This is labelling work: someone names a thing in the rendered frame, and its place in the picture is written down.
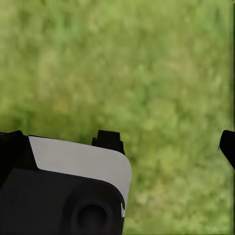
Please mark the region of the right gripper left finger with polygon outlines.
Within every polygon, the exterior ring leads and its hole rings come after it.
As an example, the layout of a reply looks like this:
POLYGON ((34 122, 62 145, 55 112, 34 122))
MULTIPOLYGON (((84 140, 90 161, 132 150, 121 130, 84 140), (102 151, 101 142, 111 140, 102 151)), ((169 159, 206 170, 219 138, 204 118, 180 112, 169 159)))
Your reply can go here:
POLYGON ((0 136, 0 189, 25 149, 22 131, 0 136))

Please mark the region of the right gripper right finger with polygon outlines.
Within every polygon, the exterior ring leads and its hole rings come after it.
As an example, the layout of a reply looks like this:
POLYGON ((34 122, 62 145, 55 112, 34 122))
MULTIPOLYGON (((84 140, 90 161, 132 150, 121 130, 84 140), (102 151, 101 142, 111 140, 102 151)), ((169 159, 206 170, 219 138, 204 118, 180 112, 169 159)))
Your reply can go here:
POLYGON ((235 169, 235 132, 224 130, 220 139, 219 148, 235 169))

